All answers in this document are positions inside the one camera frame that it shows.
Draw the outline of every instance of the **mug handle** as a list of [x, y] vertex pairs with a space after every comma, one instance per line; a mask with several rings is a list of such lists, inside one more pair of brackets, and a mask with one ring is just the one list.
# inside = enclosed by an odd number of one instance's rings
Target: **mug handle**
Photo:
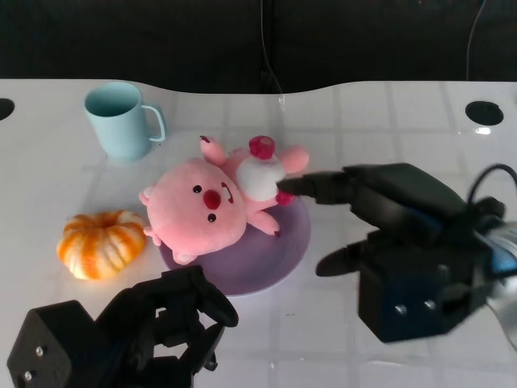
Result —
[[151, 136], [149, 140], [151, 141], [164, 141], [165, 140], [165, 124], [163, 121], [162, 114], [159, 110], [157, 110], [152, 105], [142, 105], [144, 109], [150, 109], [154, 113], [156, 113], [156, 117], [158, 118], [158, 123], [160, 124], [160, 136]]

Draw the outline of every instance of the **plush toy nose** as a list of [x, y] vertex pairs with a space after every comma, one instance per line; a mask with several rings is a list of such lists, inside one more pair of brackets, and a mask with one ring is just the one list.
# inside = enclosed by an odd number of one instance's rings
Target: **plush toy nose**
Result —
[[221, 196], [214, 190], [207, 190], [203, 195], [204, 204], [210, 210], [215, 210], [221, 204]]

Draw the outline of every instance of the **plush toy mouth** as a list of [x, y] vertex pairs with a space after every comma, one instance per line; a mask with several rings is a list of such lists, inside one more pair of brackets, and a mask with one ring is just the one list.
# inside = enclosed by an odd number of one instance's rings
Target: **plush toy mouth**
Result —
[[229, 190], [229, 187], [226, 183], [222, 183], [221, 186], [223, 187], [223, 197], [226, 198], [228, 200], [228, 202], [230, 204], [233, 203], [233, 196], [232, 196], [232, 192]]

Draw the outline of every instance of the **light blue mug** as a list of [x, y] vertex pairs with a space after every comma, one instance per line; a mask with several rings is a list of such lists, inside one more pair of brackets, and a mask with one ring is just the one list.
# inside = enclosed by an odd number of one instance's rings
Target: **light blue mug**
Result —
[[[112, 158], [137, 160], [149, 152], [151, 141], [165, 140], [162, 114], [157, 107], [143, 104], [142, 94], [129, 83], [110, 82], [92, 90], [85, 109], [100, 145]], [[160, 136], [150, 136], [144, 109], [156, 113]]]

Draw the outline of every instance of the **hole in table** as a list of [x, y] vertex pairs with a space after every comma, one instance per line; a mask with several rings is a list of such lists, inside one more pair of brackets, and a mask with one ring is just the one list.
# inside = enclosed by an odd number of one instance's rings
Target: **hole in table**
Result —
[[10, 99], [0, 99], [0, 121], [6, 119], [15, 110], [15, 103]]
[[504, 115], [495, 103], [474, 101], [465, 108], [467, 117], [480, 125], [497, 125], [502, 122]]

